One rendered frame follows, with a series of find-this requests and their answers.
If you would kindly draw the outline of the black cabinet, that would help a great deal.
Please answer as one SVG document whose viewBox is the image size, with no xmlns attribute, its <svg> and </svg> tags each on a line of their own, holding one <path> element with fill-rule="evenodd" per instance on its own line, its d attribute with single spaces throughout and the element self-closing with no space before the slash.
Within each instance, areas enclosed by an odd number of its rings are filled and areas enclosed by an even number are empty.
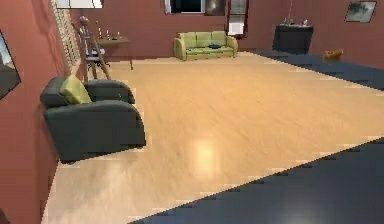
<svg viewBox="0 0 384 224">
<path fill-rule="evenodd" d="M 277 25 L 272 49 L 291 54 L 307 54 L 313 32 L 313 26 Z"/>
</svg>

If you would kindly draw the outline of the white bright window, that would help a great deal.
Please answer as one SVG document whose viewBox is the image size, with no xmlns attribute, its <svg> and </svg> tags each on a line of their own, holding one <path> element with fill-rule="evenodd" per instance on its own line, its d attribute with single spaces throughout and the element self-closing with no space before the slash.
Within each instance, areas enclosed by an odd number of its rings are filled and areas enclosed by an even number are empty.
<svg viewBox="0 0 384 224">
<path fill-rule="evenodd" d="M 101 9 L 103 0 L 56 0 L 58 9 Z"/>
</svg>

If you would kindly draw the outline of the brown wooden side table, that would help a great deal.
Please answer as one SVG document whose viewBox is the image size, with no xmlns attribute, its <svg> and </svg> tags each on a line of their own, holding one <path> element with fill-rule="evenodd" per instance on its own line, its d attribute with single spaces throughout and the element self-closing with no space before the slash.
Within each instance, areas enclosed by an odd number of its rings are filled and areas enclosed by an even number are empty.
<svg viewBox="0 0 384 224">
<path fill-rule="evenodd" d="M 99 46 L 105 48 L 105 47 L 115 47 L 119 45 L 129 44 L 130 40 L 126 37 L 115 37 L 110 40 L 108 39 L 98 39 L 97 43 Z"/>
</svg>

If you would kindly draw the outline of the green sofa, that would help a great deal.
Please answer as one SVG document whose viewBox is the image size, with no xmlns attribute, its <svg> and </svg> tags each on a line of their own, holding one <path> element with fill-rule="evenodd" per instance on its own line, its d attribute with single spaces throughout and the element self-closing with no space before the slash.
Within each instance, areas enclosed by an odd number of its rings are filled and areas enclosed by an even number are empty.
<svg viewBox="0 0 384 224">
<path fill-rule="evenodd" d="M 221 48 L 211 49 L 210 44 Z M 173 53 L 181 61 L 236 57 L 237 52 L 237 40 L 225 31 L 181 32 L 174 38 Z"/>
</svg>

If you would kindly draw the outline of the framed grey landscape picture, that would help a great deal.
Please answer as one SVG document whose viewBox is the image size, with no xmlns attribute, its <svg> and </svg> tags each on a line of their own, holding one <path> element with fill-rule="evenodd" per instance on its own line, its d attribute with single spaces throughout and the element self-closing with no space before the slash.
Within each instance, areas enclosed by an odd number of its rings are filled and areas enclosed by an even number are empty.
<svg viewBox="0 0 384 224">
<path fill-rule="evenodd" d="M 352 1 L 348 4 L 345 22 L 369 23 L 376 8 L 376 1 Z"/>
</svg>

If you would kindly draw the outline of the framed picture with blue sky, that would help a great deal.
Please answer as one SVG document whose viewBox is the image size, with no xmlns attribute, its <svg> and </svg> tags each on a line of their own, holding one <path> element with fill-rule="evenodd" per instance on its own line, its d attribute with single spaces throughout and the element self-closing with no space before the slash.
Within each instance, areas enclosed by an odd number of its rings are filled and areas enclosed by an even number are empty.
<svg viewBox="0 0 384 224">
<path fill-rule="evenodd" d="M 0 30 L 0 100 L 21 83 L 7 41 Z"/>
</svg>

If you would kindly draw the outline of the white slatted window blind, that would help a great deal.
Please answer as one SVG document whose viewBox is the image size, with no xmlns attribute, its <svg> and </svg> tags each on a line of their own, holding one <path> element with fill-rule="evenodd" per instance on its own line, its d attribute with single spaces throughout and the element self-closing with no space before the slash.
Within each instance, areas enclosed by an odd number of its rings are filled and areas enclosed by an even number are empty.
<svg viewBox="0 0 384 224">
<path fill-rule="evenodd" d="M 78 65 L 80 60 L 80 52 L 75 37 L 75 32 L 71 25 L 72 20 L 70 16 L 70 10 L 58 8 L 57 0 L 49 1 L 57 24 L 59 36 L 62 41 L 67 65 L 70 69 L 72 69 L 74 66 Z"/>
</svg>

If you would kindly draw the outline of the green cushion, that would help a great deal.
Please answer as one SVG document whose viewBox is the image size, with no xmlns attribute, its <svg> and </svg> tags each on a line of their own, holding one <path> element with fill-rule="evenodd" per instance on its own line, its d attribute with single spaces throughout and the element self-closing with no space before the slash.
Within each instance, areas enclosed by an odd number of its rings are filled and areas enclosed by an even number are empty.
<svg viewBox="0 0 384 224">
<path fill-rule="evenodd" d="M 64 80 L 59 93 L 69 104 L 84 104 L 91 102 L 91 98 L 83 83 L 75 75 L 70 75 Z"/>
</svg>

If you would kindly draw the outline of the brown wooden easel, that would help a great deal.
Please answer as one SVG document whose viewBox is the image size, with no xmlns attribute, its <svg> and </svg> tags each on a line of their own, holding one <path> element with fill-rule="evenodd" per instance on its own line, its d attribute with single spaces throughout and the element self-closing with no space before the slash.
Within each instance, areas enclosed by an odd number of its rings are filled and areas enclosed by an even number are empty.
<svg viewBox="0 0 384 224">
<path fill-rule="evenodd" d="M 99 44 L 97 43 L 94 35 L 88 29 L 88 18 L 85 16 L 80 16 L 79 22 L 79 26 L 77 26 L 75 23 L 71 23 L 71 25 L 79 36 L 80 57 L 81 61 L 84 63 L 85 72 L 88 72 L 88 68 L 91 68 L 93 78 L 97 79 L 98 75 L 96 72 L 96 65 L 99 64 L 106 78 L 110 80 L 111 77 L 109 70 L 101 53 Z"/>
</svg>

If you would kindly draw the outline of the dark framed wall picture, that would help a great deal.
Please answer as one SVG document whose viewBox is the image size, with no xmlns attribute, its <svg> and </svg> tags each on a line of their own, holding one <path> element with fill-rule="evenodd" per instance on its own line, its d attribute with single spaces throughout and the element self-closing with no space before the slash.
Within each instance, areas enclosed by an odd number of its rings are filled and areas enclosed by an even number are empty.
<svg viewBox="0 0 384 224">
<path fill-rule="evenodd" d="M 207 16 L 224 16 L 226 0 L 205 0 L 205 14 Z"/>
</svg>

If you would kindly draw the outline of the yellow-brown box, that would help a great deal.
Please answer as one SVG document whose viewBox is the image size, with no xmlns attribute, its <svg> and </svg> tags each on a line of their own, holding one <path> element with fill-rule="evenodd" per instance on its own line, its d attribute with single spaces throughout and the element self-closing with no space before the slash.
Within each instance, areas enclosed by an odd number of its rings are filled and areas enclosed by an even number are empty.
<svg viewBox="0 0 384 224">
<path fill-rule="evenodd" d="M 342 49 L 328 50 L 328 51 L 325 51 L 324 54 L 322 55 L 322 60 L 326 62 L 340 61 L 342 55 L 343 55 Z"/>
</svg>

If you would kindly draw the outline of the dark window with white frame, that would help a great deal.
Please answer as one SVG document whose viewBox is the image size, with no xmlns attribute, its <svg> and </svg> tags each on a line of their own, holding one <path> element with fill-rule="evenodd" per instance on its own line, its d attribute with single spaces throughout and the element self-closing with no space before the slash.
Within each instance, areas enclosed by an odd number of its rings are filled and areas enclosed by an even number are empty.
<svg viewBox="0 0 384 224">
<path fill-rule="evenodd" d="M 200 14 L 205 12 L 204 0 L 164 0 L 167 14 Z"/>
</svg>

